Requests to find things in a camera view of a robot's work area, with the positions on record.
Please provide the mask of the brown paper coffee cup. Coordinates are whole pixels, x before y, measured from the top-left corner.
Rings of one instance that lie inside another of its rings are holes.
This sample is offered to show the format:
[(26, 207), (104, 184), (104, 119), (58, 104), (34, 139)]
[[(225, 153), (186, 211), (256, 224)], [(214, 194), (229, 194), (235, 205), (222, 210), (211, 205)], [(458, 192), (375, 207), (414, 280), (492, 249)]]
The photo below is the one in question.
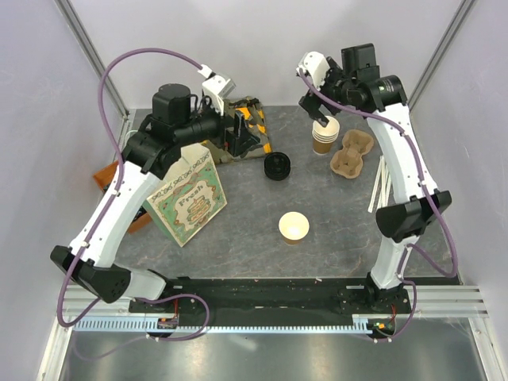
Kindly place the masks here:
[(278, 228), (287, 244), (299, 244), (308, 234), (310, 223), (305, 215), (292, 211), (279, 219)]

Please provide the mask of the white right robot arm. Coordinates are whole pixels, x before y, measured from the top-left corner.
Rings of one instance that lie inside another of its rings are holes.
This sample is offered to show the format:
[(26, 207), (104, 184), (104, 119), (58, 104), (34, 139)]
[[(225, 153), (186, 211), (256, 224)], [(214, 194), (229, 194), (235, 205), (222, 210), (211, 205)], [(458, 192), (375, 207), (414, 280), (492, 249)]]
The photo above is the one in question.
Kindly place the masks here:
[[(340, 63), (320, 52), (307, 52), (296, 71), (308, 87), (299, 105), (314, 121), (315, 148), (336, 138), (338, 131), (331, 116), (341, 111), (365, 118), (381, 148), (394, 205), (375, 213), (383, 238), (363, 300), (370, 311), (382, 312), (392, 303), (391, 291), (402, 283), (408, 254), (417, 248), (431, 222), (440, 223), (448, 246), (455, 248), (442, 217), (452, 203), (451, 194), (439, 190), (428, 172), (402, 82), (396, 75), (381, 75), (373, 44), (342, 49)], [(324, 115), (322, 107), (331, 115)]]

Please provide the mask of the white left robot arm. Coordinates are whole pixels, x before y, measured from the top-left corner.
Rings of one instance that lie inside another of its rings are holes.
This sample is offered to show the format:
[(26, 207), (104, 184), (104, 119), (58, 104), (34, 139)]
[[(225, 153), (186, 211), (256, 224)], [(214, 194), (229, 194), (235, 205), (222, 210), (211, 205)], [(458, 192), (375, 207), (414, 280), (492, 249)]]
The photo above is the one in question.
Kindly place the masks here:
[(226, 113), (234, 84), (220, 76), (202, 84), (202, 97), (182, 84), (163, 85), (152, 97), (152, 112), (127, 140), (113, 181), (80, 234), (57, 245), (51, 261), (71, 280), (106, 303), (121, 297), (146, 299), (157, 312), (171, 309), (174, 293), (167, 280), (150, 270), (116, 265), (122, 237), (143, 202), (152, 194), (182, 148), (213, 141), (232, 156), (244, 154), (259, 138), (240, 113)]

